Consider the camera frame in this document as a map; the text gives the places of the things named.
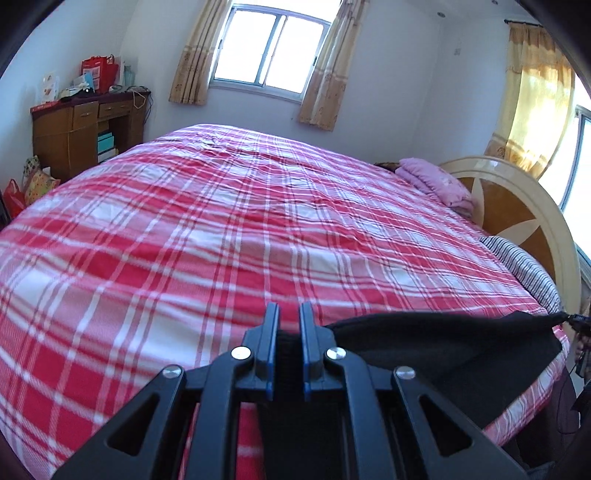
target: window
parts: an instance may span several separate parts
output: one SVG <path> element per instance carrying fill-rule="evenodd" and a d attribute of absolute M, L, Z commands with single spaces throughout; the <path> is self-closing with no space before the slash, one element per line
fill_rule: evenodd
<path fill-rule="evenodd" d="M 540 184 L 563 211 L 579 252 L 591 267 L 591 219 L 586 191 L 591 187 L 591 99 L 579 79 L 574 102 L 573 121 Z"/>
<path fill-rule="evenodd" d="M 340 0 L 236 4 L 219 41 L 212 86 L 301 99 Z"/>

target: cable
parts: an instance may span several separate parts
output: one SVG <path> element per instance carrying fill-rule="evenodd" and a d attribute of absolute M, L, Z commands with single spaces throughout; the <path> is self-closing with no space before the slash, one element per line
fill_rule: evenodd
<path fill-rule="evenodd" d="M 143 108 L 144 105 L 146 104 L 146 102 L 148 102 L 148 108 L 146 109 L 146 115 L 144 118 L 144 125 L 148 122 L 148 118 L 150 118 L 150 114 L 152 113 L 152 107 L 154 106 L 154 99 L 152 98 L 151 95 L 148 95 L 150 93 L 150 89 L 144 85 L 132 85 L 131 87 L 127 87 L 127 92 L 132 92 L 134 94 L 134 107 L 136 108 Z M 135 95 L 139 95 L 140 97 L 142 97 L 144 99 L 144 103 L 142 103 L 141 105 L 137 105 L 135 103 Z"/>
<path fill-rule="evenodd" d="M 574 372 L 574 369 L 575 369 L 576 366 L 577 365 L 574 364 L 573 367 L 570 369 L 569 377 Z M 560 413 L 560 404 L 562 403 L 562 393 L 564 393 L 564 386 L 566 385 L 567 381 L 568 381 L 567 379 L 564 380 L 564 382 L 562 383 L 562 387 L 560 387 L 560 394 L 558 394 L 558 405 L 557 405 L 557 408 L 556 408 L 556 430 L 561 435 L 574 435 L 574 434 L 578 433 L 579 431 L 576 430 L 574 432 L 563 432 L 562 430 L 560 430 L 560 425 L 558 425 L 558 414 Z"/>

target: plaid blanket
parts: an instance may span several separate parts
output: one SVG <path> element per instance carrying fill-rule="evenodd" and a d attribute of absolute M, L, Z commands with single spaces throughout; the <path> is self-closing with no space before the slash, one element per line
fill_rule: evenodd
<path fill-rule="evenodd" d="M 216 125 L 137 146 L 60 186 L 0 234 L 0 430 L 37 480 L 167 364 L 209 364 L 269 301 L 282 327 L 393 310 L 544 310 L 475 226 L 391 172 Z M 568 349 L 486 434 L 547 401 Z M 262 479 L 256 411 L 238 478 Z"/>

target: bottle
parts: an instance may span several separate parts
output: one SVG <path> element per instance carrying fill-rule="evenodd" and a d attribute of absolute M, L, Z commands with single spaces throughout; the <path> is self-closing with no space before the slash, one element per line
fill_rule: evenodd
<path fill-rule="evenodd" d="M 131 66 L 130 65 L 125 65 L 123 76 L 124 76 L 124 81 L 125 81 L 125 86 L 126 87 L 131 87 L 131 86 L 134 85 L 134 83 L 135 83 L 135 73 L 133 73 L 131 71 Z"/>

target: red bag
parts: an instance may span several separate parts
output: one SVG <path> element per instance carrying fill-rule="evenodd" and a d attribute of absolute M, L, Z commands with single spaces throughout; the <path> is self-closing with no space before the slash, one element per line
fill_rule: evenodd
<path fill-rule="evenodd" d="M 15 219 L 27 207 L 25 204 L 25 194 L 18 188 L 18 184 L 14 179 L 10 181 L 2 197 L 12 219 Z"/>
<path fill-rule="evenodd" d="M 86 72 L 92 74 L 92 80 L 95 83 L 95 92 L 107 93 L 109 87 L 115 83 L 119 65 L 115 63 L 115 57 L 91 57 L 82 62 L 80 74 Z"/>

